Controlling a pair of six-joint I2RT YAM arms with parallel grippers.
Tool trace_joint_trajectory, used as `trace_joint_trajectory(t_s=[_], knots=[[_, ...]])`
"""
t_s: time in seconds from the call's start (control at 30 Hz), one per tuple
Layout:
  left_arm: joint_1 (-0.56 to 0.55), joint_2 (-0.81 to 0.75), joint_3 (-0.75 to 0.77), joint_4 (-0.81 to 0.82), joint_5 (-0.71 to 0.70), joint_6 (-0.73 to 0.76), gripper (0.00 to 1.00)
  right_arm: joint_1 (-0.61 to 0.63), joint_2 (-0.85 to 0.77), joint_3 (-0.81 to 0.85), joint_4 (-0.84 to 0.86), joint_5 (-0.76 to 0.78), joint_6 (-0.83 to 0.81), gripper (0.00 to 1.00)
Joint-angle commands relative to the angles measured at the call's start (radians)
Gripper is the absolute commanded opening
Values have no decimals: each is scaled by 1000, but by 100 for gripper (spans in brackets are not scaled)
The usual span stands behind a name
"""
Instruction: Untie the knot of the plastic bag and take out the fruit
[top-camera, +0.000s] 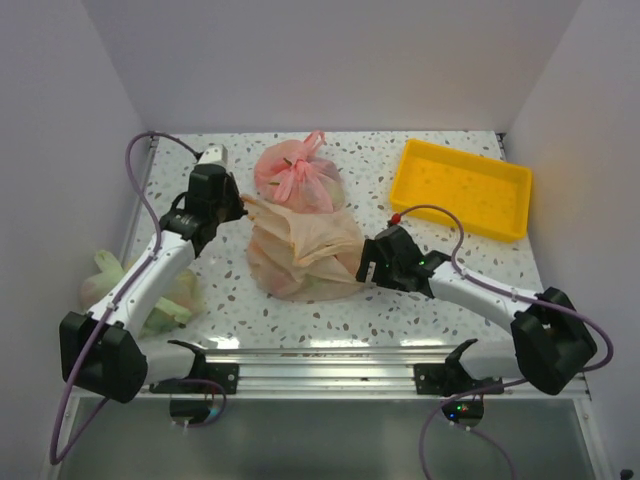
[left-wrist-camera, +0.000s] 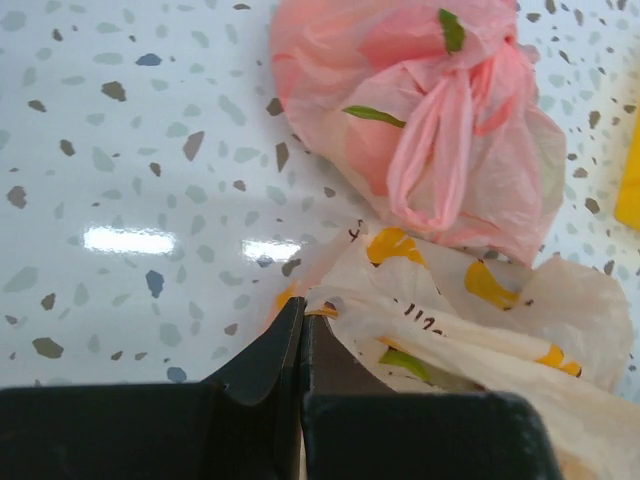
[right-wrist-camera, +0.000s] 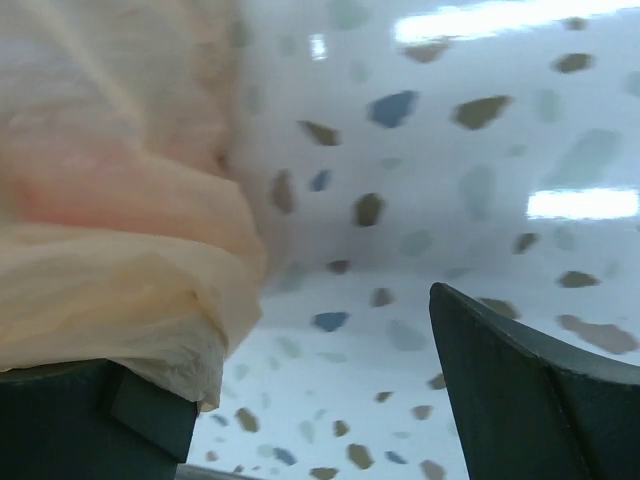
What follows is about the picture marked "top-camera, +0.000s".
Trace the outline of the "orange plastic fruit bag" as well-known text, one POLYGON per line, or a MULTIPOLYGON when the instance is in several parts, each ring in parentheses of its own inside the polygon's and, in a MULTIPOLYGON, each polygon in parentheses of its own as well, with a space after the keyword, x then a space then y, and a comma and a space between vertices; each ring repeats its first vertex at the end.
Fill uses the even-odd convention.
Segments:
POLYGON ((346 210, 296 213, 248 195, 243 197, 252 232, 246 255, 259 288, 288 301, 330 301, 351 296, 364 246, 346 210))

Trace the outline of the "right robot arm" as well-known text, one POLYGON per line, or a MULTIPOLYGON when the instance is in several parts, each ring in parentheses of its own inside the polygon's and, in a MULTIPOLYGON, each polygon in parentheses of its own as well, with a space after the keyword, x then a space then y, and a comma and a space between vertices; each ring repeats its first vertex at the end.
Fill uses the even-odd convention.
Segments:
POLYGON ((465 270, 451 255, 422 252, 399 225, 365 241, 356 279, 454 304, 510 334, 507 341, 487 344, 465 340, 442 363, 415 365, 421 394, 448 397, 487 387, 501 393, 503 380, 524 379, 557 395, 597 352, 564 292, 553 287, 520 291, 465 270))

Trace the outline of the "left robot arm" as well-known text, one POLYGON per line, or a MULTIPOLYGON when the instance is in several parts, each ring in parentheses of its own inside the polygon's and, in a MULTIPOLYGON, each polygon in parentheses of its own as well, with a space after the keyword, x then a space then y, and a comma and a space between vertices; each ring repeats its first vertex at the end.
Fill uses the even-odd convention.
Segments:
POLYGON ((138 337, 161 296, 215 238, 218 227, 245 213, 225 164, 200 160, 186 192, 160 219, 146 254, 87 313, 70 312, 61 321, 61 367, 67 386, 120 403, 131 401, 145 385, 167 380, 185 392, 201 390, 208 369, 195 348, 167 343, 143 351, 138 337))

